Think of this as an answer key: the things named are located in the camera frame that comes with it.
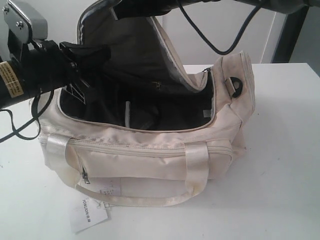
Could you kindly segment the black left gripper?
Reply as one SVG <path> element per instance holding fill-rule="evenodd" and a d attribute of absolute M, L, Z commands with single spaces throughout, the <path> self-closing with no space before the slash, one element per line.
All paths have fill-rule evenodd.
<path fill-rule="evenodd" d="M 43 41 L 42 46 L 33 41 L 32 45 L 34 49 L 30 50 L 23 43 L 19 53 L 19 76 L 23 89 L 20 100 L 29 100 L 61 88 L 58 97 L 61 110 L 86 110 L 100 105 L 98 90 L 80 78 L 76 64 L 103 65 L 111 58 L 108 45 L 63 41 L 58 47 L 52 40 Z"/>

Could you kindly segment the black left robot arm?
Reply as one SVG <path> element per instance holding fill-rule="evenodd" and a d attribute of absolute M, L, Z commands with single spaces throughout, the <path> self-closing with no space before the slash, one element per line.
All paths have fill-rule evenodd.
<path fill-rule="evenodd" d="M 68 85 L 85 91 L 85 77 L 111 58 L 107 44 L 81 45 L 53 40 L 26 45 L 9 61 L 0 64 L 0 107 L 2 109 Z"/>

